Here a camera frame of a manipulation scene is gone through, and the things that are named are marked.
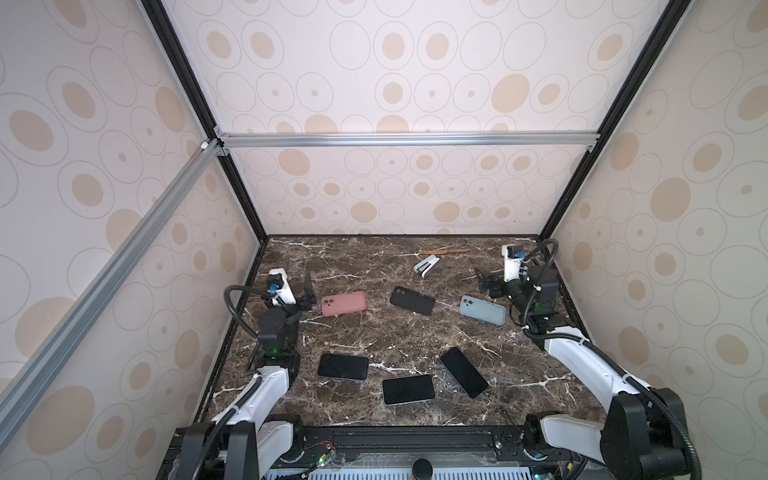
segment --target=pink phone case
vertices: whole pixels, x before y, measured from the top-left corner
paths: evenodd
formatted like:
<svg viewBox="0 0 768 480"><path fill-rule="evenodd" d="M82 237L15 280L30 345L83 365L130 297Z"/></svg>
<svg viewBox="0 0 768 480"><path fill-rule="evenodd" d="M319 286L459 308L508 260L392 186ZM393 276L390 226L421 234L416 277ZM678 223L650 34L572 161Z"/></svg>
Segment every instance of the pink phone case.
<svg viewBox="0 0 768 480"><path fill-rule="evenodd" d="M324 296L320 300L323 306L323 316L335 316L342 313L362 312L366 309L364 292L351 292L342 295Z"/></svg>

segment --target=patterned wallpaper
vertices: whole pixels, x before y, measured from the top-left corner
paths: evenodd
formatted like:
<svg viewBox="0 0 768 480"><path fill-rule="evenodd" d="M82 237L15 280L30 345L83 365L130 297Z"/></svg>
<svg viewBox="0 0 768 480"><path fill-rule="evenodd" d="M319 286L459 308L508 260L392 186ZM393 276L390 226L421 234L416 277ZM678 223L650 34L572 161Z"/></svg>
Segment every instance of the patterned wallpaper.
<svg viewBox="0 0 768 480"><path fill-rule="evenodd" d="M166 0L225 131L587 130L667 0Z"/></svg>
<svg viewBox="0 0 768 480"><path fill-rule="evenodd" d="M269 233L537 233L584 145L233 149Z"/></svg>
<svg viewBox="0 0 768 480"><path fill-rule="evenodd" d="M181 98L130 0L0 2L0 391L200 145Z"/></svg>
<svg viewBox="0 0 768 480"><path fill-rule="evenodd" d="M256 241L218 162L125 280L0 456L0 479L151 480L189 425Z"/></svg>
<svg viewBox="0 0 768 480"><path fill-rule="evenodd" d="M598 345L683 399L704 478L768 478L768 2L706 0L555 236Z"/></svg>

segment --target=black cylinder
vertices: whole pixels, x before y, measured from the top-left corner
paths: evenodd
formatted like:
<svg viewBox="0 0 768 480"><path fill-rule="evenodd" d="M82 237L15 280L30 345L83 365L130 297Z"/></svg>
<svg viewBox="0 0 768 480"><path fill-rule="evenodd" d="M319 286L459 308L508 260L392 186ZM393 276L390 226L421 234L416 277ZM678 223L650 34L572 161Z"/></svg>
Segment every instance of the black cylinder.
<svg viewBox="0 0 768 480"><path fill-rule="evenodd" d="M415 461L411 468L411 478L413 480L430 480L432 478L432 464L425 458Z"/></svg>

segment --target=brown marble surface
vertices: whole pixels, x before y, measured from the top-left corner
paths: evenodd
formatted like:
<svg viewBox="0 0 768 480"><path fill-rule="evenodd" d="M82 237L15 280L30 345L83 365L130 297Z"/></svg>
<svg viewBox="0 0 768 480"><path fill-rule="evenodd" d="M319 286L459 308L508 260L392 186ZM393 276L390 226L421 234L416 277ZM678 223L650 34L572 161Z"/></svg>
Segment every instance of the brown marble surface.
<svg viewBox="0 0 768 480"><path fill-rule="evenodd" d="M462 295L480 295L473 266L502 271L501 245L533 242L524 239L467 237L311 237L272 239L261 264L257 286L271 268L285 268L296 295L307 262L318 299L362 290L368 309L323 317L319 306L302 320L299 349L301 370L292 389L275 405L274 413L299 413L305 425L520 425L527 413L560 410L578 418L604 417L600 404L556 359L538 349L509 318L502 327L458 313ZM434 273L422 279L413 266L425 256L420 250L470 248L451 254ZM431 316L422 316L389 303L395 286L406 286L436 300ZM505 299L498 299L507 306ZM264 310L251 299L254 320ZM209 417L226 407L250 379L245 367L256 342L239 330ZM470 399L440 363L451 346L460 348L490 387ZM323 353L368 356L365 382L319 377ZM401 406L385 406L382 380L428 373L436 398Z"/></svg>

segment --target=white ventilation grille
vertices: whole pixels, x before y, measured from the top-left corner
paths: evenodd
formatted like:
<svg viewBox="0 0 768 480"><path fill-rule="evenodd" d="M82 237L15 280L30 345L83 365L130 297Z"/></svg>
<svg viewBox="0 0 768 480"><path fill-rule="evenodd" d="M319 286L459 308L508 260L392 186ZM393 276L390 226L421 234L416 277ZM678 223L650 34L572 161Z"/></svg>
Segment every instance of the white ventilation grille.
<svg viewBox="0 0 768 480"><path fill-rule="evenodd" d="M266 480L301 472L296 469L269 470ZM410 468L345 468L337 472L314 472L309 480L410 480ZM525 467L435 468L434 480L531 480Z"/></svg>

